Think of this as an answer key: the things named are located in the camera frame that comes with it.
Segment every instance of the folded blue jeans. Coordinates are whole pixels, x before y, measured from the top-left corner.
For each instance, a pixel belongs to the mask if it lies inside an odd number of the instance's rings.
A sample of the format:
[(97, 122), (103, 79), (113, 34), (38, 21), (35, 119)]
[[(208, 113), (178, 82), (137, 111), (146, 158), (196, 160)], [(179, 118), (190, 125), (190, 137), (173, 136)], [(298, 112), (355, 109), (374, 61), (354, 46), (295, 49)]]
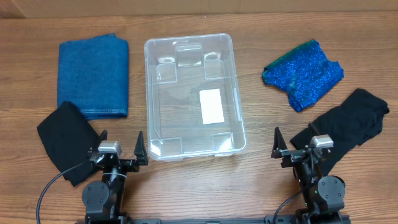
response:
[(60, 44), (58, 107), (70, 101), (86, 119), (122, 118), (129, 105), (129, 46), (115, 34)]
[(266, 85), (288, 94), (289, 104), (297, 112), (314, 105), (343, 77), (339, 63), (329, 61), (315, 40), (281, 56), (262, 73)]

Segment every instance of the white rectangle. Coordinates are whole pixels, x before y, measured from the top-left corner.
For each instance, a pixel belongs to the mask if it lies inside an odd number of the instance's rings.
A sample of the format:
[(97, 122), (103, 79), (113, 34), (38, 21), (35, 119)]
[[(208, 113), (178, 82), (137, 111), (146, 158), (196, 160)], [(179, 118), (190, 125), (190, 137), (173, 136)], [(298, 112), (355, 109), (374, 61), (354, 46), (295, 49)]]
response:
[(203, 124), (224, 122), (220, 89), (199, 91)]

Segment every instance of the plastic container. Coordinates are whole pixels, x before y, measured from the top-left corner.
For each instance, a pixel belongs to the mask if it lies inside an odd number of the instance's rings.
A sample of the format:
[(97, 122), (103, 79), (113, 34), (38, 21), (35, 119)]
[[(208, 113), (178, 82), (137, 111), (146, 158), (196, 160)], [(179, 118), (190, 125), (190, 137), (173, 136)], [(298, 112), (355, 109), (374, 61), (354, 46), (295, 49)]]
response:
[(151, 158), (229, 156), (246, 147), (228, 34), (148, 40), (145, 66)]

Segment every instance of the wooden table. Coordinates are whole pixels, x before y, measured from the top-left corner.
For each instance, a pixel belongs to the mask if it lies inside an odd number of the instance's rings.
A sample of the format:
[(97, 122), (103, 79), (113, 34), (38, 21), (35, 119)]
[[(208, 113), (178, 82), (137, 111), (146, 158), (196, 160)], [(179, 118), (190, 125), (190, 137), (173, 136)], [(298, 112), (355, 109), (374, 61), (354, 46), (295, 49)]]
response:
[[(150, 161), (129, 174), (125, 211), (134, 218), (262, 217), (299, 189), (292, 169), (271, 159), (274, 128), (289, 140), (356, 88), (386, 100), (383, 132), (340, 161), (332, 175), (347, 184), (345, 209), (353, 223), (398, 223), (398, 12), (276, 13), (210, 16), (136, 16), (0, 20), (0, 223), (35, 223), (37, 199), (58, 170), (36, 126), (57, 106), (58, 46), (66, 40), (114, 32), (130, 48), (127, 119), (91, 121), (120, 140), (133, 158), (139, 130), (147, 131), (144, 43), (151, 38), (228, 33), (248, 138), (231, 157)], [(345, 77), (314, 107), (296, 113), (287, 95), (265, 86), (261, 72), (290, 49), (316, 39)], [(82, 221), (81, 191), (57, 180), (44, 197), (42, 223)], [(303, 207), (302, 198), (281, 213)]]

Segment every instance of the blue denim fabric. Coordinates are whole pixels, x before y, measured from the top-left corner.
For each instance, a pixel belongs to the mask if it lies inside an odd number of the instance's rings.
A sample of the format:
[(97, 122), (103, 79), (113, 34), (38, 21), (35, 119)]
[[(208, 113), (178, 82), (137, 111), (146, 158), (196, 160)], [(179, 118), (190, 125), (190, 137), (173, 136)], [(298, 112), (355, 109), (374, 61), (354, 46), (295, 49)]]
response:
[(266, 85), (288, 94), (289, 103), (297, 112), (314, 105), (343, 77), (340, 64), (329, 61), (315, 40), (294, 48), (262, 73)]
[(75, 104), (86, 119), (122, 118), (129, 106), (129, 46), (115, 34), (60, 44), (58, 107)]

